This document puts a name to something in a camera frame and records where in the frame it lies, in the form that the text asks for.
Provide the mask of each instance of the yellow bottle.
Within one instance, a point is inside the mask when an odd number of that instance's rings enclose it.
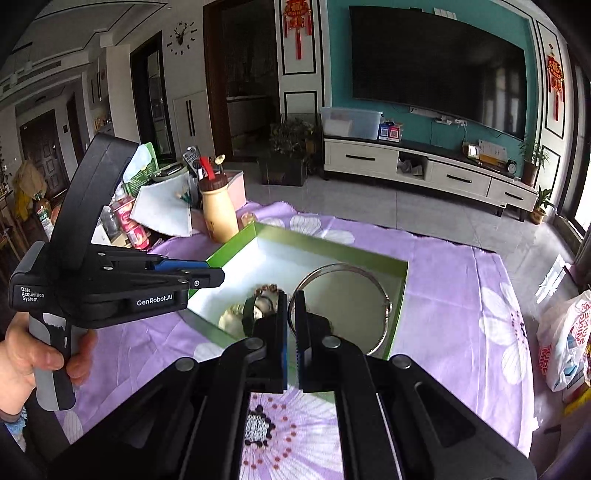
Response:
[[[238,233],[238,220],[234,205],[228,195],[228,177],[216,173],[214,180],[199,180],[203,196],[203,216],[209,236],[218,243],[225,243]]]

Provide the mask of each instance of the brown bottle cap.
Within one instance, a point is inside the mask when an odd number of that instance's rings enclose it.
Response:
[[[212,192],[228,185],[228,177],[225,173],[216,173],[213,180],[209,180],[207,176],[199,180],[199,190],[202,192]]]

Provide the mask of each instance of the black planter box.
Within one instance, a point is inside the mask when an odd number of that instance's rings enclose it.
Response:
[[[290,157],[279,152],[259,157],[263,185],[290,185],[301,187],[306,180],[306,157]]]

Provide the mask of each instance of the hanging red ornament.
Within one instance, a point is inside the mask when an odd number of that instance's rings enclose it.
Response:
[[[312,17],[306,0],[287,0],[283,10],[283,33],[287,38],[287,31],[295,28],[295,57],[301,60],[300,29],[305,28],[308,35],[312,35]]]
[[[558,121],[560,100],[564,103],[564,73],[560,63],[554,57],[554,47],[550,46],[548,55],[548,93],[554,92],[554,120]]]

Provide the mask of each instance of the screw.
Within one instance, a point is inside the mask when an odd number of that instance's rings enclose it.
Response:
[[[192,358],[184,357],[179,358],[175,363],[174,366],[179,372],[188,372],[193,369],[195,366],[195,360]]]
[[[249,350],[258,350],[259,348],[262,348],[264,344],[265,342],[259,337],[250,337],[244,340],[244,345],[246,345],[246,348]]]
[[[332,335],[327,335],[322,339],[322,345],[326,348],[338,348],[340,347],[340,339]]]
[[[395,355],[392,358],[392,363],[396,367],[405,370],[413,364],[413,361],[410,359],[410,357],[406,355]]]

